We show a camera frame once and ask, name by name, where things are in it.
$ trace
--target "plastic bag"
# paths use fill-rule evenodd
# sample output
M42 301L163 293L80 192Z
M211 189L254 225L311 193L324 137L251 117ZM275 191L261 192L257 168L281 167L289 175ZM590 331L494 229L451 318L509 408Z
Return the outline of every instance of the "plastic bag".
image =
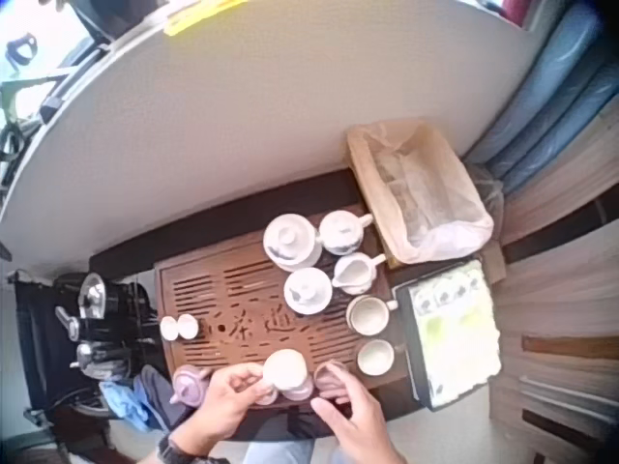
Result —
M482 198L486 211L494 222L492 238L498 239L503 228L503 215L505 212L505 197L503 195L503 183L495 179L490 171L479 164L466 164L473 185Z
M440 132L417 120L348 132L353 167L380 234L403 263L459 258L480 249L492 218Z

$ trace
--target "wristwatch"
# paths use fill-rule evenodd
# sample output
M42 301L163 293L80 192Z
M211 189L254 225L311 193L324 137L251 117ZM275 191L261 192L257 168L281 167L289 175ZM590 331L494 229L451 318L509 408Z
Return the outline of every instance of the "wristwatch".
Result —
M157 457L163 464L194 464L204 462L201 457L191 456L178 449L165 435L157 447Z

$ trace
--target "hand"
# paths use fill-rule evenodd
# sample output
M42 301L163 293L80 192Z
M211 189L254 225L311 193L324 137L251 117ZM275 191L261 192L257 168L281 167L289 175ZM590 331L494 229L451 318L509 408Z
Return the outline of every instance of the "hand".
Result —
M313 399L311 408L334 431L343 451L357 464L405 464L391 443L378 401L352 374L333 364L328 368L344 383L345 390L328 395L336 396L338 403L349 398L352 417L345 418L324 398Z
M170 435L182 451L207 456L213 446L235 432L249 407L273 386L262 379L262 366L236 364L217 370L199 409Z

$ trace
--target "wooden tea tray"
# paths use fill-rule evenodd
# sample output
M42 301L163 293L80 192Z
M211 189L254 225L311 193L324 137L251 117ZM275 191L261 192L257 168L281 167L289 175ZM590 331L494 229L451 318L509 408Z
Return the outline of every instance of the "wooden tea tray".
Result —
M362 215L360 205L346 208ZM326 214L309 217L317 225ZM262 248L263 230L193 251L156 265L158 312L193 315L200 330L194 340L164 342L170 373L183 364L224 367L234 363L264 362L282 348L300 351L313 371L322 362L336 359L354 371L368 388L389 384L407 375L403 356L380 377L357 372L355 352L365 341L353 333L345 321L345 311L353 297L334 289L329 306L319 314L303 316L290 309L283 297L288 273L273 264ZM374 228L366 229L362 251L378 254ZM333 276L336 257L323 251L316 267ZM369 293L391 299L385 267ZM388 329L380 337L394 345L402 342L399 314L392 313ZM271 407L289 404L280 400Z

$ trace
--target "yellow paper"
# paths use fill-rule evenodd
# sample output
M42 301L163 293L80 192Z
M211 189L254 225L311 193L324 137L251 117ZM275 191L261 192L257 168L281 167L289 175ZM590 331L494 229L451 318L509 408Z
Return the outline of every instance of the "yellow paper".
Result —
M196 5L185 8L175 14L165 25L164 33L168 36L175 36L195 23L214 16L230 8L246 3L248 0L202 0Z

